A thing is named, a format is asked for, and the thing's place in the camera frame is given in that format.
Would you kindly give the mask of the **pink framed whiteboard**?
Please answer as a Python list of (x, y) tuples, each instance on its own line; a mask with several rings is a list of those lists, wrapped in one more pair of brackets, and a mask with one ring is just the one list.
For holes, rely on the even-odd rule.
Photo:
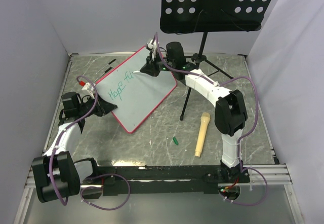
[(169, 71), (157, 77), (133, 73), (146, 63), (148, 55), (145, 47), (140, 48), (96, 82), (100, 97), (118, 106), (112, 114), (128, 133), (133, 133), (177, 87)]

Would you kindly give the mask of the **green marker cap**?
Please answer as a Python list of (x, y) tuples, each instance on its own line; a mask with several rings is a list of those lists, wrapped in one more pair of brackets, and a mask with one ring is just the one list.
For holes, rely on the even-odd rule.
[(179, 142), (178, 142), (178, 140), (177, 140), (176, 137), (173, 137), (173, 142), (175, 143), (175, 145), (178, 145), (179, 144)]

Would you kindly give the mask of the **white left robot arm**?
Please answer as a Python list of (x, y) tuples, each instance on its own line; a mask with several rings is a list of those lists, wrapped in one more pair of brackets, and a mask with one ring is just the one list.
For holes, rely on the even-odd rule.
[(37, 197), (45, 203), (68, 197), (80, 192), (83, 181), (95, 184), (100, 171), (94, 158), (78, 161), (72, 159), (76, 143), (83, 132), (86, 118), (98, 117), (117, 109), (117, 105), (105, 101), (98, 95), (86, 96), (86, 101), (76, 92), (67, 92), (61, 97), (63, 109), (59, 113), (58, 134), (50, 148), (32, 161), (32, 171)]

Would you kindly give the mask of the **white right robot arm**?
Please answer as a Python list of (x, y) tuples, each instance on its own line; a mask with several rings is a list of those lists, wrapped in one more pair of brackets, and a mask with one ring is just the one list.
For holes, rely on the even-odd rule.
[(149, 40), (145, 48), (149, 51), (141, 73), (157, 77), (162, 71), (170, 71), (174, 78), (195, 90), (215, 108), (214, 122), (222, 134), (221, 177), (225, 182), (233, 182), (240, 172), (240, 146), (248, 119), (245, 101), (241, 91), (231, 91), (210, 79), (193, 62), (187, 61), (182, 45), (171, 42), (166, 55), (160, 51), (157, 41)]

